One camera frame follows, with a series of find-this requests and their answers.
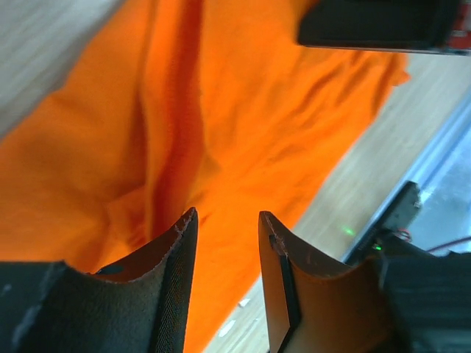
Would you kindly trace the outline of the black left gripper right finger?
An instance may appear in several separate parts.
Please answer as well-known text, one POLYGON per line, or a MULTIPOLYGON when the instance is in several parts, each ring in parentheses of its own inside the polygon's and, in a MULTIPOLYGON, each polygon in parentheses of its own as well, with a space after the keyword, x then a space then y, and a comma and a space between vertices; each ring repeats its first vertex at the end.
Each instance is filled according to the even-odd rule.
POLYGON ((340 262, 259 216, 272 352, 468 352, 470 255, 437 257, 394 235, 340 262))

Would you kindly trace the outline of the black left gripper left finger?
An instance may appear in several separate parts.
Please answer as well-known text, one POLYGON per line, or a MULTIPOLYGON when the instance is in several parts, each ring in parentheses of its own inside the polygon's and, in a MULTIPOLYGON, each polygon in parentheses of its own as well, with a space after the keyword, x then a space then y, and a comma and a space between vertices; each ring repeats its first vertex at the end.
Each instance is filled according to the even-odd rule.
POLYGON ((198 214, 85 274, 63 261, 1 264, 3 352, 181 352, 198 214))

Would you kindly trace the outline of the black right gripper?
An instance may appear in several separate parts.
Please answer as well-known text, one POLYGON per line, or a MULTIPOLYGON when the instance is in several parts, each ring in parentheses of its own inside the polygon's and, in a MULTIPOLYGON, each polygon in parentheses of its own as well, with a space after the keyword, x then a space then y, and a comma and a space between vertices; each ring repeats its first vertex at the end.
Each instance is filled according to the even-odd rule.
POLYGON ((302 17, 301 46, 470 55, 470 2, 318 1, 302 17))

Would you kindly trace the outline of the orange t shirt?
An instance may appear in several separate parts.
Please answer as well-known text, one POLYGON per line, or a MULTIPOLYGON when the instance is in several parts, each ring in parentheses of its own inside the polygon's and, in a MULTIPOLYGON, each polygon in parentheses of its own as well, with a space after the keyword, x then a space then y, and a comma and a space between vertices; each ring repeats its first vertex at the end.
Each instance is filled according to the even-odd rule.
POLYGON ((1 258, 92 272, 199 213, 187 352, 404 83, 404 54, 296 44, 308 1, 126 1, 1 142, 1 258))

